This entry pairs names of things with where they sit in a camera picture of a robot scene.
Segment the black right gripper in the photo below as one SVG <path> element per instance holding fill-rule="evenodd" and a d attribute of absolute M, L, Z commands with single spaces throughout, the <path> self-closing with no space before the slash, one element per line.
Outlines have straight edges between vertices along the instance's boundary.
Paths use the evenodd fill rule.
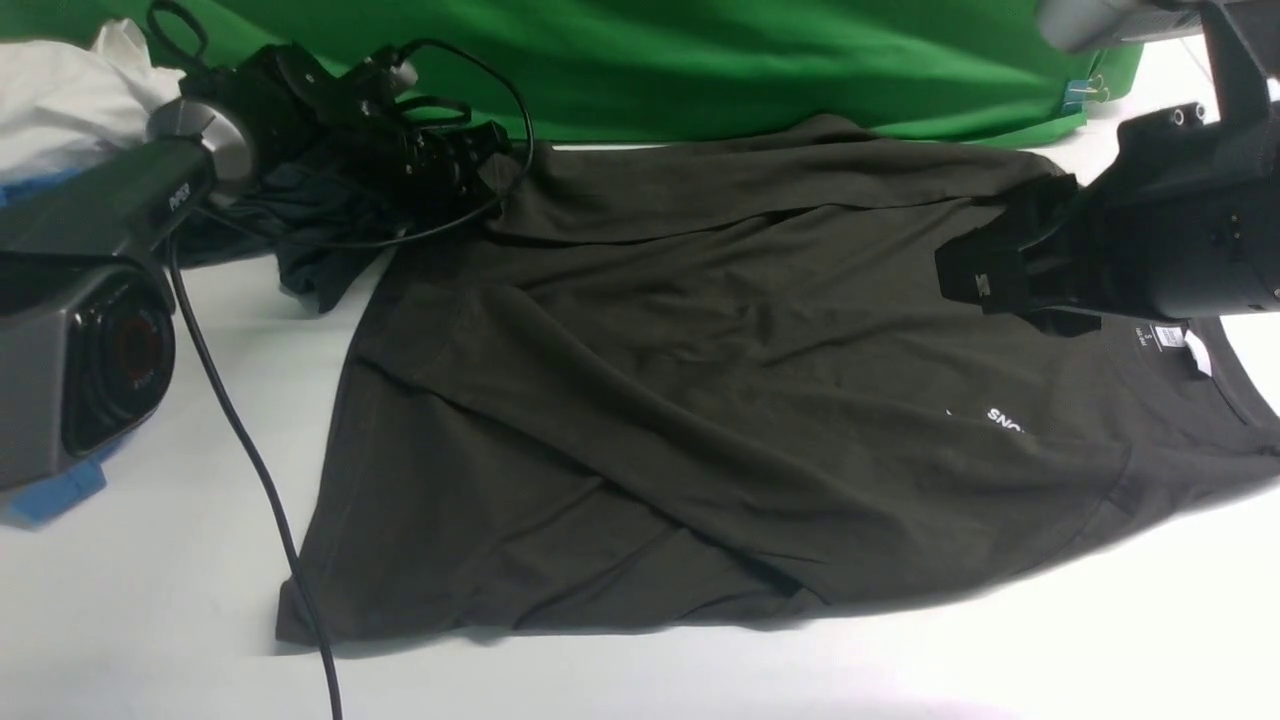
<path fill-rule="evenodd" d="M 1046 336 L 1100 315 L 1162 322 L 1277 310 L 1277 104 L 1208 122 L 1187 102 L 1123 122 L 1087 187 L 1016 187 L 988 223 L 938 247 L 941 295 Z"/>

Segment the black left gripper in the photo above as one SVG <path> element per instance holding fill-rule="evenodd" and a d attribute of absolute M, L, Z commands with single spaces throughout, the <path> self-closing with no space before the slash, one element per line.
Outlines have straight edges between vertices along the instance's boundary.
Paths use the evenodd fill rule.
<path fill-rule="evenodd" d="M 180 97 L 209 118 L 204 136 L 224 192 L 243 193 L 294 165 L 415 217 L 500 211 L 507 190 L 490 187 L 481 169 L 509 151 L 503 127 L 474 124 L 463 102 L 407 92 L 390 108 L 365 111 L 346 73 L 329 72 L 298 44 L 268 45 L 237 67 L 188 73 Z"/>

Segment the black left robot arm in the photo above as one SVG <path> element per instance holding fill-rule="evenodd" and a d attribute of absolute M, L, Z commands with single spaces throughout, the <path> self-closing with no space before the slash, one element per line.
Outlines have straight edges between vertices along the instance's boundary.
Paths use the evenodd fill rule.
<path fill-rule="evenodd" d="M 334 76 L 297 44 L 200 70 L 138 147 L 3 210 L 1 480 L 61 474 L 150 416 L 177 304 L 156 247 L 282 165 L 370 193 L 430 236 L 497 211 L 481 165 L 511 147 L 468 106 L 407 99 L 426 40 Z"/>

